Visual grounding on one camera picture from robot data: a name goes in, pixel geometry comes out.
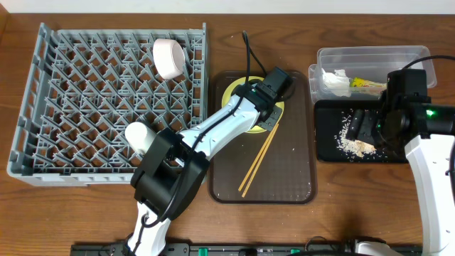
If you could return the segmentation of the pink round bowl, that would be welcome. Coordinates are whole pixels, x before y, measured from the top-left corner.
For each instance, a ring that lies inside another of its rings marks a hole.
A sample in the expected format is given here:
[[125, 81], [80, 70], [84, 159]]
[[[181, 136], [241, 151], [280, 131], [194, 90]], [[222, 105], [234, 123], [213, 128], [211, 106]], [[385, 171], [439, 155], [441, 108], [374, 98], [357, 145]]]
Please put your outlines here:
[[165, 80], [172, 80], [183, 74], [185, 55], [181, 45], [171, 39], [156, 39], [152, 48], [154, 65]]

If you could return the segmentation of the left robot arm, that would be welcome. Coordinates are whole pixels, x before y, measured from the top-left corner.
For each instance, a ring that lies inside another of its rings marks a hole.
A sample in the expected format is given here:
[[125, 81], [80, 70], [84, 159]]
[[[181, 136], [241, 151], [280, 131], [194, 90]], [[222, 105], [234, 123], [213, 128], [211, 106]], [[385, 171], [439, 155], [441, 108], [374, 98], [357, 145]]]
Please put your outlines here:
[[165, 128], [143, 146], [130, 144], [142, 154], [130, 184], [138, 206], [134, 232], [125, 255], [159, 255], [166, 233], [195, 198], [210, 160], [233, 139], [255, 126], [272, 130], [282, 110], [277, 103], [291, 87], [291, 76], [280, 68], [263, 80], [245, 78], [227, 104], [204, 122], [179, 133]]

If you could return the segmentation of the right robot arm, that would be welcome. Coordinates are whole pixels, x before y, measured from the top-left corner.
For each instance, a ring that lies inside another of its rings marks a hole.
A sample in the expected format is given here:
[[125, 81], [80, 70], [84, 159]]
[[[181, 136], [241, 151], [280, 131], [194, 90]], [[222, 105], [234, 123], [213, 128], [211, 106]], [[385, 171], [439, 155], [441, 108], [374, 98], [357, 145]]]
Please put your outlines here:
[[405, 155], [417, 188], [423, 255], [454, 254], [454, 107], [427, 94], [425, 70], [387, 76], [381, 108], [360, 107], [346, 137]]

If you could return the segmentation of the white paper cup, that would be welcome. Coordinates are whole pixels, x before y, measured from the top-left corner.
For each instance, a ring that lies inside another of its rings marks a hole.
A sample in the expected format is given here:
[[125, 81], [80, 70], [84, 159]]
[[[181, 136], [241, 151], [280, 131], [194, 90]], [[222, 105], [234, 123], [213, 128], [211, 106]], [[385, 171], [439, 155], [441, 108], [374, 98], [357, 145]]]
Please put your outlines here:
[[156, 138], [156, 132], [142, 122], [132, 122], [125, 129], [125, 137], [136, 153], [145, 155]]

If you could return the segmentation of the white tissue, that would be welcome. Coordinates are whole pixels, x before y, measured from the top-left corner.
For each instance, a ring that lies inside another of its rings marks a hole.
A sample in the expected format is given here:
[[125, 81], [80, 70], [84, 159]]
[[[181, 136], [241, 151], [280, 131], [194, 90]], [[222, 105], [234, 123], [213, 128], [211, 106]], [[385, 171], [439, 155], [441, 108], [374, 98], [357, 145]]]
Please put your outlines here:
[[333, 73], [322, 71], [324, 85], [338, 97], [350, 97], [350, 78], [344, 69], [334, 70]]

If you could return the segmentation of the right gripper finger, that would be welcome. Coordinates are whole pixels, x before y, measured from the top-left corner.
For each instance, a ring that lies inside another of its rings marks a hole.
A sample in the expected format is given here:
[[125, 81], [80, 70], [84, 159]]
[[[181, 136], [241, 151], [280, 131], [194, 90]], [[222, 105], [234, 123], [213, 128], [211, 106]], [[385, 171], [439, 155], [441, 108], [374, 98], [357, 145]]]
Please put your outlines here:
[[358, 139], [370, 145], [378, 145], [378, 112], [376, 110], [360, 110], [361, 123]]
[[348, 130], [346, 132], [346, 139], [355, 141], [358, 138], [360, 128], [362, 126], [365, 116], [364, 110], [355, 110], [353, 113], [353, 118], [350, 121]]

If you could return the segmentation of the rice food scraps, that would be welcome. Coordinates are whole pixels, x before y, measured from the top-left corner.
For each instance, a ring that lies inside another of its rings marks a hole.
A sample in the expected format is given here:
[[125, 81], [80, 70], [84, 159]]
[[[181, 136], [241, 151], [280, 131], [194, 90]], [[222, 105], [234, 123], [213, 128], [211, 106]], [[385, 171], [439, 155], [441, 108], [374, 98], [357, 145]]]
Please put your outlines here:
[[342, 112], [342, 114], [341, 130], [334, 136], [337, 150], [341, 151], [342, 155], [348, 160], [367, 159], [369, 156], [375, 155], [377, 152], [374, 146], [359, 140], [351, 141], [346, 139], [352, 115], [345, 112]]

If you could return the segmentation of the green orange snack wrapper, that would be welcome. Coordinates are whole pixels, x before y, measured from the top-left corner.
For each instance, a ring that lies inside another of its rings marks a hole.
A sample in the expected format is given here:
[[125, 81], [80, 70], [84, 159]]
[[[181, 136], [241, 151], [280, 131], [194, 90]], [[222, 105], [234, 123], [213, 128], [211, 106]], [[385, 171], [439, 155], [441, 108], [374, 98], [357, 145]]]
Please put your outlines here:
[[380, 94], [387, 88], [386, 83], [373, 82], [362, 78], [353, 78], [350, 81], [350, 87], [354, 92], [365, 94]]

